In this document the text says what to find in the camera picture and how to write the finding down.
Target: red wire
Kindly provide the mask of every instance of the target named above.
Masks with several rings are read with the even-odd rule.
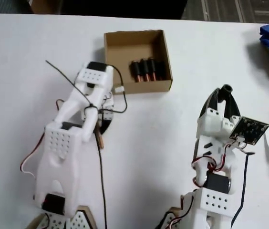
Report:
[[[61,102],[63,102],[64,103],[64,100],[63,99],[58,99],[58,100],[56,100],[56,102],[55,102],[55,104],[56,104],[56,108],[57,108],[57,110],[59,111],[59,106],[58,106],[58,102],[59,101],[61,101]],[[40,137],[40,139],[39,139],[39,141],[38,141],[38,143],[37,143],[37,145],[35,146],[35,148],[22,160],[22,162],[21,162],[21,164],[20,164],[20,171],[22,172],[22,165],[23,165],[23,163],[26,161],[26,159],[29,157],[29,156],[31,156],[37,149],[38,149],[38,147],[40,146],[40,144],[41,144],[41,142],[42,142],[42,140],[43,140],[43,138],[44,138],[44,132],[42,133],[42,135],[41,135],[41,137]]]
[[[30,154],[28,154],[28,155],[24,158],[24,160],[21,162],[21,164],[20,164],[20,171],[21,171],[21,172],[22,172],[22,165],[23,165],[23,163],[26,161],[26,159],[27,159],[30,155],[32,155],[32,154],[36,151],[36,149],[38,149],[38,147],[40,146],[40,144],[41,144],[41,142],[42,142],[42,140],[43,140],[43,137],[44,137],[44,132],[42,133],[42,135],[41,135],[41,137],[40,137],[40,139],[39,139],[37,145],[35,146],[35,148],[34,148],[34,149],[30,152]]]

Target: white tabletop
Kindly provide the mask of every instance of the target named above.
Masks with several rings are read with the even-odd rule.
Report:
[[[163,29],[171,91],[128,95],[104,135],[104,182],[109,229],[152,229],[180,194],[192,191],[197,118],[204,101],[228,83],[241,114],[269,123],[269,57],[260,24],[138,20],[77,16],[0,15],[0,228],[22,229],[40,212],[34,180],[19,165],[55,116],[55,100],[71,87],[45,60],[74,78],[84,61],[103,61],[103,34]],[[116,106],[123,108],[116,97]],[[83,152],[82,204],[100,229],[103,201],[99,161]],[[269,229],[269,155],[264,140],[252,148],[244,208],[234,229]],[[244,155],[237,154],[239,192]]]

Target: cardboard box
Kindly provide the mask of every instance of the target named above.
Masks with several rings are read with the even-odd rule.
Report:
[[[104,42],[106,64],[112,64],[120,70],[127,94],[170,90],[173,77],[163,30],[110,32],[104,35]],[[130,64],[148,58],[164,62],[165,76],[160,81],[138,83],[131,74]],[[120,76],[115,70],[114,87],[120,85]]]

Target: black circuit board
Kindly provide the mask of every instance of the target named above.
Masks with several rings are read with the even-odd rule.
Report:
[[[241,117],[229,138],[236,140],[237,137],[243,137],[245,139],[245,143],[255,145],[263,136],[268,127],[269,124],[246,117]]]

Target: cable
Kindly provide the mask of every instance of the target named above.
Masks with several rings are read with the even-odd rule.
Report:
[[[107,210],[106,210],[106,197],[105,197],[105,188],[104,188],[104,178],[103,178],[103,162],[102,162],[102,154],[100,143],[98,142],[97,134],[95,134],[95,140],[98,149],[98,156],[100,158],[100,169],[101,169],[101,184],[102,184],[102,193],[103,193],[103,204],[104,204],[104,221],[105,221],[105,229],[107,229]]]
[[[123,78],[122,78],[122,74],[120,72],[120,70],[117,69],[117,67],[115,67],[114,65],[110,65],[109,66],[113,67],[114,69],[116,69],[117,73],[119,73],[120,79],[121,79],[121,85],[124,86],[124,82],[123,82]],[[127,110],[128,104],[127,104],[127,100],[126,100],[126,94],[125,94],[125,90],[123,91],[123,96],[124,96],[124,101],[125,101],[125,108],[122,111],[116,111],[116,110],[111,110],[111,109],[100,109],[100,111],[110,111],[113,113],[124,113]]]
[[[193,205],[193,202],[194,202],[194,197],[192,196],[191,204],[190,204],[190,207],[188,208],[188,210],[187,210],[182,216],[173,218],[173,219],[169,222],[169,225],[167,225],[167,226],[165,227],[165,229],[171,229],[171,228],[172,228],[172,225],[178,223],[183,217],[185,217],[185,216],[190,212],[190,210],[191,210],[191,208],[192,208],[192,205]]]
[[[42,142],[42,140],[43,140],[43,137],[44,137],[44,132],[42,133],[42,135],[41,135],[41,137],[40,137],[40,139],[39,139],[39,141],[38,141],[38,143],[37,143],[37,145],[35,146],[35,148],[24,158],[24,160],[21,162],[21,164],[20,164],[20,171],[22,172],[22,173],[26,173],[26,174],[30,174],[30,175],[32,175],[33,177],[34,177],[34,179],[36,179],[36,177],[35,177],[35,175],[33,174],[33,173],[31,173],[31,172],[29,172],[29,171],[25,171],[24,169],[23,169],[23,167],[24,167],[24,165],[25,165],[25,163],[26,163],[26,161],[33,155],[33,153],[38,149],[38,147],[40,146],[40,144],[41,144],[41,142]]]
[[[55,104],[56,104],[56,108],[57,110],[59,111],[59,106],[58,106],[58,101],[62,101],[64,102],[63,99],[58,99],[56,100]],[[42,143],[42,140],[44,138],[44,132],[42,133],[37,145],[35,146],[35,148],[22,160],[21,164],[20,164],[20,171],[22,173],[26,173],[26,174],[30,174],[31,176],[34,177],[34,179],[36,179],[35,175],[32,173],[32,172],[29,172],[29,171],[25,171],[23,168],[24,168],[24,165],[25,163],[29,160],[29,158],[35,153],[35,151],[38,149],[38,147],[40,146],[40,144]]]
[[[124,101],[125,101],[125,108],[124,108],[124,110],[122,110],[122,111],[116,111],[116,110],[113,110],[113,109],[106,109],[106,108],[104,108],[104,109],[98,109],[94,104],[92,104],[91,102],[90,102],[90,100],[88,99],[88,97],[84,94],[84,93],[82,93],[81,92],[81,90],[79,90],[76,86],[75,86],[75,84],[59,69],[59,68],[57,68],[56,66],[54,66],[52,63],[50,63],[49,61],[47,61],[46,60],[46,62],[50,65],[50,66],[52,66],[54,69],[56,69],[80,94],[82,94],[83,95],[83,97],[85,97],[85,99],[88,101],[88,103],[89,103],[89,106],[88,107],[86,107],[85,109],[84,109],[84,113],[85,113],[85,110],[87,109],[87,108],[90,108],[90,107],[94,107],[94,108],[96,108],[97,110],[98,110],[98,112],[102,112],[102,111],[109,111],[109,112],[113,112],[113,113],[120,113],[120,114],[122,114],[122,113],[124,113],[126,110],[127,110],[127,107],[128,107],[128,104],[127,104],[127,100],[126,100],[126,94],[125,94],[125,90],[123,91],[123,96],[124,96]],[[118,70],[117,69],[117,67],[115,67],[114,65],[110,65],[109,64],[109,66],[111,66],[111,67],[113,67],[114,69],[116,69],[117,70],[117,72],[119,73],[119,76],[120,76],[120,79],[121,79],[121,85],[122,86],[124,86],[124,82],[123,82],[123,78],[122,78],[122,74],[121,74],[121,72],[120,72],[120,70]]]
[[[57,111],[59,111],[59,106],[58,106],[58,102],[59,101],[64,103],[64,100],[63,99],[56,100],[55,104],[56,104]]]
[[[53,64],[51,64],[50,62],[48,62],[47,60],[46,60],[46,62],[50,65],[50,66],[52,66],[53,68],[55,68],[57,71],[59,71],[59,73],[70,83],[70,84],[72,84],[72,86],[80,93],[80,94],[82,94],[83,95],[83,97],[85,97],[85,99],[88,101],[88,103],[89,104],[91,104],[91,102],[90,102],[90,100],[88,99],[88,97],[84,94],[84,93],[82,93],[81,92],[81,90],[79,90],[76,86],[75,86],[75,84],[73,84],[73,82],[71,81],[71,80],[69,80],[69,78],[59,69],[59,68],[57,68],[57,67],[55,67]]]
[[[41,228],[41,229],[47,229],[49,227],[49,225],[50,225],[50,217],[49,217],[48,213],[44,213],[44,214],[46,215],[46,217],[48,219],[48,224],[45,227]]]
[[[240,201],[240,206],[237,210],[237,212],[235,213],[232,221],[231,221],[231,228],[233,227],[233,224],[236,220],[236,218],[238,217],[240,211],[243,209],[244,206],[244,199],[245,199],[245,191],[246,191],[246,181],[247,181],[247,167],[248,167],[248,158],[250,155],[253,155],[253,152],[249,152],[246,153],[246,160],[245,160],[245,168],[244,168],[244,180],[243,180],[243,190],[242,190],[242,194],[241,194],[241,201]]]

